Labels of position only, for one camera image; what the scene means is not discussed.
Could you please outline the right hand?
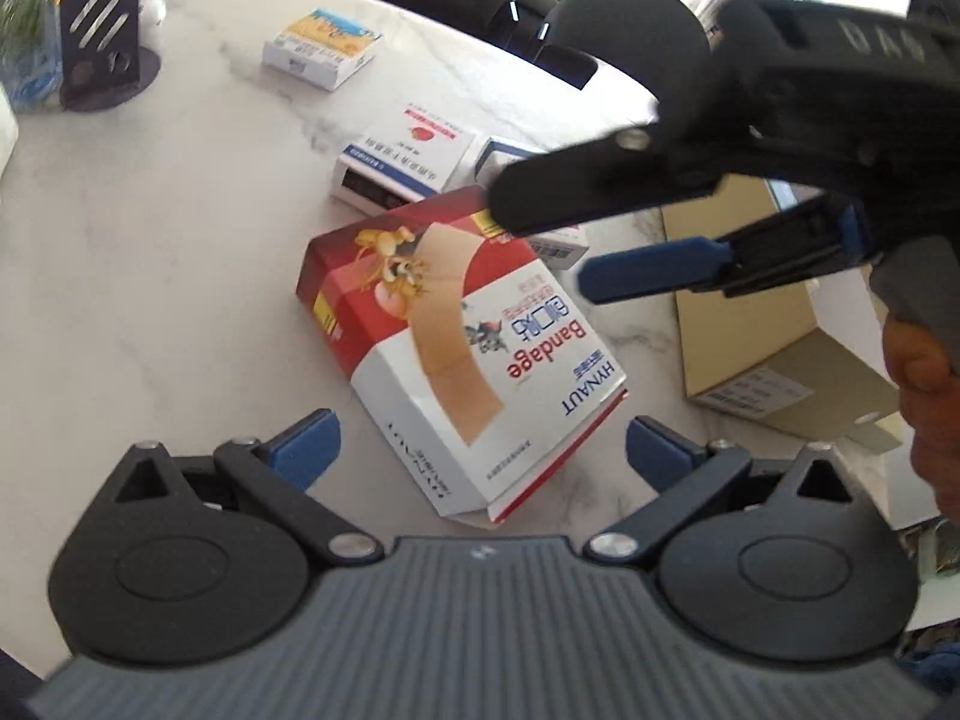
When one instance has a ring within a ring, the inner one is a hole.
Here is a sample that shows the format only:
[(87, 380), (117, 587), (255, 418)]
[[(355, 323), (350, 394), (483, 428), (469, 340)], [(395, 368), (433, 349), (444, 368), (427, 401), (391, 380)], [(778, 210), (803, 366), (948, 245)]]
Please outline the right hand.
[(900, 390), (900, 413), (913, 428), (911, 466), (931, 486), (939, 512), (960, 514), (960, 394), (946, 348), (929, 330), (885, 319), (882, 351)]

